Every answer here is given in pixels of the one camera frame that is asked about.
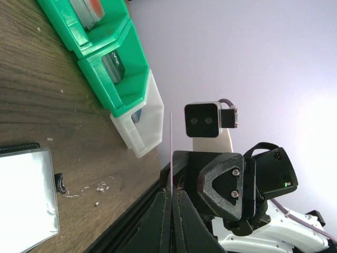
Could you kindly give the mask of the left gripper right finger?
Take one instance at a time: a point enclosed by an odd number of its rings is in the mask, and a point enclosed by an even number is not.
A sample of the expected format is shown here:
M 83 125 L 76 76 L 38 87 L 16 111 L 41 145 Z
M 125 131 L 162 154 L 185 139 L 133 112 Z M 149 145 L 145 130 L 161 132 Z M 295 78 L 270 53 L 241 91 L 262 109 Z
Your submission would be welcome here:
M 185 191 L 174 190 L 173 252 L 225 252 L 211 235 Z

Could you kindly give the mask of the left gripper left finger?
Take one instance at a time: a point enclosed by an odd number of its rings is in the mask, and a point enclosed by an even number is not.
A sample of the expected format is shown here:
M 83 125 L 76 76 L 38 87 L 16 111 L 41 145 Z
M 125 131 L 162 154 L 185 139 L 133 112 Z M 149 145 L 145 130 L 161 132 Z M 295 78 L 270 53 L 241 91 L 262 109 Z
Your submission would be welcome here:
M 171 209 L 171 193 L 159 192 L 136 233 L 118 252 L 171 252 Z

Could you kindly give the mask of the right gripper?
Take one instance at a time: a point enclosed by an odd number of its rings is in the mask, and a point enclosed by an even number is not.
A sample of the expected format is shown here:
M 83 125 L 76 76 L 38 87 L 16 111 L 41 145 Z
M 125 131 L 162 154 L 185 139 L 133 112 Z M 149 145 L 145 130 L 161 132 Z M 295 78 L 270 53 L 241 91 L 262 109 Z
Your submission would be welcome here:
M 224 227 L 237 236 L 248 236 L 270 223 L 253 158 L 238 153 L 175 151 L 173 162 L 160 174 L 160 184 L 167 189 L 169 176 L 177 190 L 187 193 L 203 220 L 222 218 Z

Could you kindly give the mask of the black card holder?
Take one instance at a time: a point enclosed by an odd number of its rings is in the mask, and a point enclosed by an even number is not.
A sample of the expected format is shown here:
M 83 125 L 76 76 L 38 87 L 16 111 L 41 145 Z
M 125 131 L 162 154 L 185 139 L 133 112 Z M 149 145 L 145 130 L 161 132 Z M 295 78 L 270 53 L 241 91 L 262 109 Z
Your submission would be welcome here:
M 66 187 L 49 148 L 1 147 L 1 252 L 30 252 L 60 233 L 58 193 Z

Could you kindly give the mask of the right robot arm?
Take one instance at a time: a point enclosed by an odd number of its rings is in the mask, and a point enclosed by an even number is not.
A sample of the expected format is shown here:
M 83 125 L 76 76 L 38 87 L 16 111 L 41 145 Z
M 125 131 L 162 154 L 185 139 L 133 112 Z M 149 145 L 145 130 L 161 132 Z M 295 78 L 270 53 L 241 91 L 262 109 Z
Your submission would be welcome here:
M 276 198 L 295 191 L 298 180 L 286 151 L 260 142 L 245 154 L 174 151 L 161 184 L 187 194 L 209 233 L 220 218 L 228 252 L 336 252 L 321 214 L 292 211 Z

